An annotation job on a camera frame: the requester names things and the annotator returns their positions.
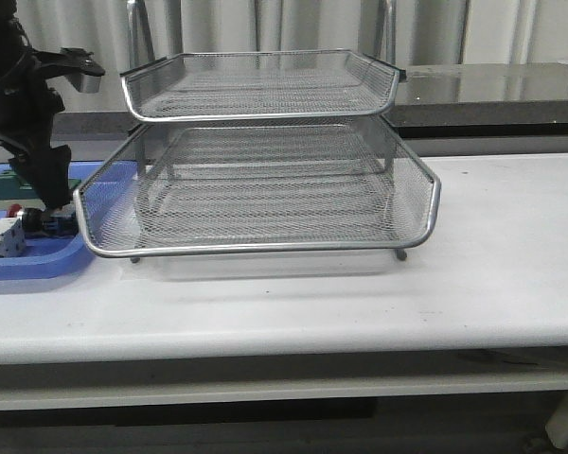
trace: red object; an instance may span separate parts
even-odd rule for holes
[[[22,208],[23,206],[21,206],[19,203],[14,203],[9,207],[9,210],[7,211],[7,218],[16,218],[17,213],[19,213],[19,210],[21,210]]]

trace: blue tray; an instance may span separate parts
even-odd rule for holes
[[[69,178],[86,179],[99,162],[72,163]],[[0,172],[8,170],[0,165]],[[6,211],[0,211],[0,218]],[[88,265],[93,255],[86,249],[81,235],[73,238],[26,239],[26,251],[19,257],[0,258],[0,281],[13,279],[44,279],[69,274]]]

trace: green object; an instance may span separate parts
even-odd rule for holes
[[[81,183],[81,180],[72,178],[68,182],[69,189],[74,190]],[[2,202],[6,202],[8,206],[3,207]],[[24,207],[28,207],[30,204],[42,204],[38,194],[29,183],[13,170],[5,170],[0,173],[0,209],[7,209],[15,202],[19,202]]]

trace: stacked paper tray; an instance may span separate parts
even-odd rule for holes
[[[349,50],[180,54],[123,75],[143,122],[378,114],[399,69]]]
[[[144,126],[75,193],[111,257],[407,248],[438,198],[377,116]]]

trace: metal mesh letter tray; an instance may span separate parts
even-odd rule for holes
[[[181,54],[123,75],[146,123],[74,195],[108,257],[396,249],[439,180],[378,114],[399,70],[346,50]]]

